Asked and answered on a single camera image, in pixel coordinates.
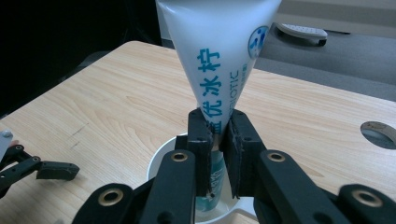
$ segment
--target white plastic tube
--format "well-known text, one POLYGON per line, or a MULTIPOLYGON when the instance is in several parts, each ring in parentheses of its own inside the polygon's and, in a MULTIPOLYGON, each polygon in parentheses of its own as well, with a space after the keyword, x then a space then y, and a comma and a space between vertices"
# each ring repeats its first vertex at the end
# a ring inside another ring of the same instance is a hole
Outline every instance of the white plastic tube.
POLYGON ((219 143, 259 56, 281 0, 157 0, 205 119, 215 134, 211 187, 196 215, 219 201, 224 162, 219 143))

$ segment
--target screw hole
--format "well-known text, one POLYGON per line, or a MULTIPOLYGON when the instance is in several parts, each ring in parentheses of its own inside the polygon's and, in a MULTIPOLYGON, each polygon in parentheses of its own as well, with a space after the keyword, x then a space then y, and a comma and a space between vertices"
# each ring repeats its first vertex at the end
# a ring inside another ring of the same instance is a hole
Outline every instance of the screw hole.
POLYGON ((102 206, 111 206, 119 203, 123 198, 123 192, 120 189, 107 189, 99 195, 99 204, 102 206))
POLYGON ((189 156, 185 153, 177 152, 172 155, 173 161, 185 161, 189 156))
POLYGON ((284 161, 285 160, 285 157, 284 156, 282 156, 281 154, 279 154, 279 153, 270 153, 270 154, 268 154, 268 158, 271 160, 271 161, 284 161))
POLYGON ((370 207, 381 207, 382 200, 379 199, 372 192, 367 190, 357 189, 352 191, 352 196, 360 203, 363 203, 370 207))

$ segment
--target wood grain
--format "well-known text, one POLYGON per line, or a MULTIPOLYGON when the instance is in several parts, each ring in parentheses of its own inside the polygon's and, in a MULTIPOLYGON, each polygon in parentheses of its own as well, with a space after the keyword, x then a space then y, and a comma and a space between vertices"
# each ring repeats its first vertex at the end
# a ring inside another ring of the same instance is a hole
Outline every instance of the wood grain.
MULTIPOLYGON (((196 107, 172 49, 130 42, 0 120, 25 150, 80 167, 72 181, 29 175, 0 200, 0 223, 71 223, 108 183, 136 188, 196 107)), ((361 134, 365 121, 396 127, 394 102, 253 70, 237 109, 268 148, 289 153, 322 188, 361 183, 396 200, 396 150, 361 134)), ((255 223, 236 216, 234 223, 255 223)))

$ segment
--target black bracket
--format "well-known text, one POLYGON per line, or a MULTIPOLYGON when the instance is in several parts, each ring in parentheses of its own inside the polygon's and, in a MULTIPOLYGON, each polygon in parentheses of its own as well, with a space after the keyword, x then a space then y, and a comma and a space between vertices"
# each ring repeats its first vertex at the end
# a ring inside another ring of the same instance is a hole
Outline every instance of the black bracket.
POLYGON ((7 149, 0 162, 0 171, 0 198, 3 198, 11 185, 34 171, 37 171, 37 179, 72 180, 79 168, 73 163, 42 161, 39 157, 25 152, 22 145, 15 145, 7 149))

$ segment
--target light wood table surface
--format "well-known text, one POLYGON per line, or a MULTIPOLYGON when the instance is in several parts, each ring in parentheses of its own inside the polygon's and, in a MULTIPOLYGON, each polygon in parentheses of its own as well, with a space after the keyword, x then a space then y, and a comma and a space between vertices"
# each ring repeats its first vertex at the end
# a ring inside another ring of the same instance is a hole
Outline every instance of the light wood table surface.
MULTIPOLYGON (((155 151, 187 131, 195 107, 174 50, 130 42, 112 51, 0 120, 31 155, 80 167, 72 181, 31 174, 12 185, 0 200, 0 223, 71 223, 103 185, 137 188, 155 151)), ((365 121, 396 127, 396 103, 253 70, 236 109, 320 187, 337 193, 361 183, 396 200, 396 150, 361 134, 365 121)))

